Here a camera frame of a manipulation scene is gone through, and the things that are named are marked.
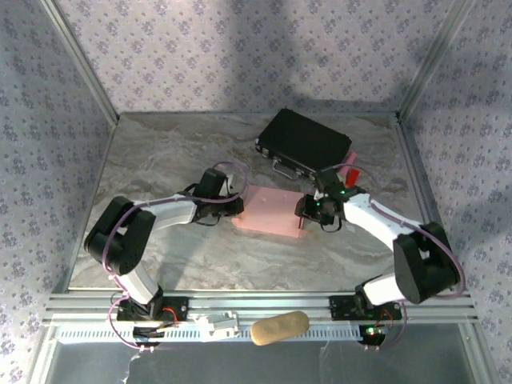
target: purple cable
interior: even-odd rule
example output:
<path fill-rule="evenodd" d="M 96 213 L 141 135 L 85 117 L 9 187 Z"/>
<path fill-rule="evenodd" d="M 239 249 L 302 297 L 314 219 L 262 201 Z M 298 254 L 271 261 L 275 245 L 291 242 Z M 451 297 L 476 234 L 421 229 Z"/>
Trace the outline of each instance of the purple cable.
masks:
<path fill-rule="evenodd" d="M 130 298 L 130 296 L 121 296 L 120 298 L 118 298 L 114 304 L 112 304 L 112 306 L 109 308 L 109 313 L 108 315 L 106 316 L 106 319 L 109 321 L 109 324 L 110 324 L 110 328 L 112 328 L 112 331 L 115 333 L 115 335 L 119 338 L 119 340 L 121 340 L 121 342 L 125 345 L 125 346 L 128 346 L 130 348 L 133 348 L 134 350 L 140 350 L 141 348 L 139 346 L 136 346 L 135 344 L 132 344 L 131 342 L 127 341 L 123 336 L 121 336 L 121 334 L 119 333 L 118 330 L 115 329 L 114 327 L 114 323 L 112 322 L 112 312 L 114 311 L 114 308 L 116 306 L 118 306 L 121 302 L 124 302 L 125 300 L 128 300 Z"/>
<path fill-rule="evenodd" d="M 132 206 L 130 209 L 128 209 L 127 212 L 124 213 L 123 216 L 121 216 L 119 221 L 116 223 L 116 225 L 110 232 L 108 239 L 106 240 L 105 247 L 103 248 L 103 253 L 102 253 L 103 269 L 110 275 L 114 274 L 112 272 L 112 270 L 106 264 L 106 256 L 108 254 L 108 249 L 110 248 L 110 245 L 111 245 L 112 241 L 114 240 L 115 234 L 118 232 L 119 228 L 122 226 L 124 221 L 127 220 L 128 217 L 133 212 L 135 212 L 137 209 L 146 208 L 149 206 L 159 206 L 161 204 L 167 204 L 168 202 L 183 202 L 183 201 L 190 201 L 190 200 L 200 201 L 200 202 L 208 202 L 208 203 L 212 203 L 212 204 L 223 204 L 226 202 L 232 202 L 232 201 L 236 200 L 237 198 L 239 198 L 240 196 L 242 196 L 244 194 L 244 192 L 246 191 L 247 186 L 249 184 L 249 171 L 248 171 L 247 167 L 237 164 L 236 162 L 218 162 L 217 164 L 214 165 L 214 168 L 221 164 L 236 166 L 240 171 L 242 171 L 244 173 L 244 186 L 239 193 L 237 193 L 235 196 L 231 196 L 230 198 L 222 198 L 222 199 L 196 198 L 194 196 L 183 196 L 182 198 L 160 198 L 158 200 L 152 200 L 150 202 L 142 202 L 140 204 L 136 204 L 136 205 Z"/>
<path fill-rule="evenodd" d="M 200 202 L 208 202 L 208 203 L 212 203 L 212 204 L 223 204 L 226 202 L 232 202 L 232 201 L 236 200 L 237 198 L 241 197 L 245 193 L 245 191 L 249 185 L 249 169 L 246 166 L 237 164 L 236 162 L 218 162 L 217 164 L 215 164 L 213 166 L 213 168 L 216 168 L 217 166 L 220 166 L 221 164 L 236 166 L 241 172 L 244 173 L 243 188 L 236 195 L 231 196 L 230 198 L 222 198 L 222 199 L 196 198 L 194 196 L 183 196 L 182 198 L 161 198 L 161 199 L 153 200 L 150 202 L 143 202 L 140 204 L 136 204 L 136 205 L 132 206 L 130 209 L 128 209 L 128 211 L 125 212 L 123 216 L 121 216 L 119 221 L 115 224 L 114 228 L 110 232 L 109 237 L 106 240 L 105 247 L 103 248 L 102 266 L 103 266 L 103 269 L 105 270 L 105 272 L 108 273 L 108 275 L 113 276 L 114 282 L 116 283 L 116 285 L 119 288 L 121 288 L 123 290 L 125 295 L 121 296 L 118 300 L 116 300 L 114 302 L 114 304 L 112 304 L 112 306 L 109 308 L 109 312 L 108 312 L 108 315 L 106 318 L 110 324 L 110 328 L 112 328 L 112 331 L 115 333 L 115 335 L 119 338 L 119 340 L 121 340 L 121 342 L 125 346 L 128 346 L 129 348 L 133 348 L 135 350 L 142 350 L 141 347 L 136 346 L 136 345 L 132 344 L 131 342 L 128 342 L 127 340 L 125 340 L 124 337 L 121 336 L 121 334 L 115 329 L 114 323 L 112 322 L 112 312 L 114 311 L 114 308 L 116 306 L 118 306 L 119 303 L 121 303 L 125 300 L 128 300 L 130 298 L 130 294 L 126 291 L 126 288 L 124 287 L 124 285 L 121 284 L 118 277 L 115 275 L 115 273 L 112 271 L 112 269 L 109 268 L 108 265 L 106 264 L 106 256 L 108 255 L 108 250 L 110 248 L 110 245 L 112 244 L 112 241 L 114 240 L 115 234 L 118 232 L 119 228 L 122 226 L 124 221 L 127 220 L 128 217 L 139 208 L 145 208 L 145 207 L 149 207 L 149 206 L 159 206 L 160 204 L 166 204 L 168 202 L 183 202 L 183 201 L 190 201 L 190 200 L 200 201 Z"/>
<path fill-rule="evenodd" d="M 433 236 L 432 234 L 428 233 L 423 228 L 420 228 L 419 226 L 414 226 L 412 224 L 409 224 L 408 222 L 403 222 L 402 220 L 396 218 L 392 214 L 388 214 L 387 212 L 384 212 L 380 208 L 378 208 L 374 202 L 372 197 L 370 196 L 368 198 L 368 203 L 372 207 L 372 209 L 383 216 L 384 218 L 387 218 L 388 220 L 391 220 L 392 222 L 395 222 L 399 224 L 400 226 L 404 226 L 405 228 L 408 228 L 410 230 L 415 230 L 416 232 L 419 232 L 429 240 L 431 240 L 436 246 L 438 246 L 445 254 L 450 258 L 452 263 L 455 265 L 455 268 L 457 269 L 458 275 L 460 277 L 460 284 L 458 285 L 457 291 L 452 294 L 445 294 L 445 295 L 436 295 L 436 298 L 439 298 L 441 300 L 451 300 L 452 298 L 459 297 L 462 292 L 464 292 L 464 289 L 466 288 L 466 276 L 464 275 L 464 270 L 462 269 L 461 263 L 458 262 L 457 258 L 455 257 L 454 253 L 448 248 L 445 244 L 443 244 L 438 238 Z"/>

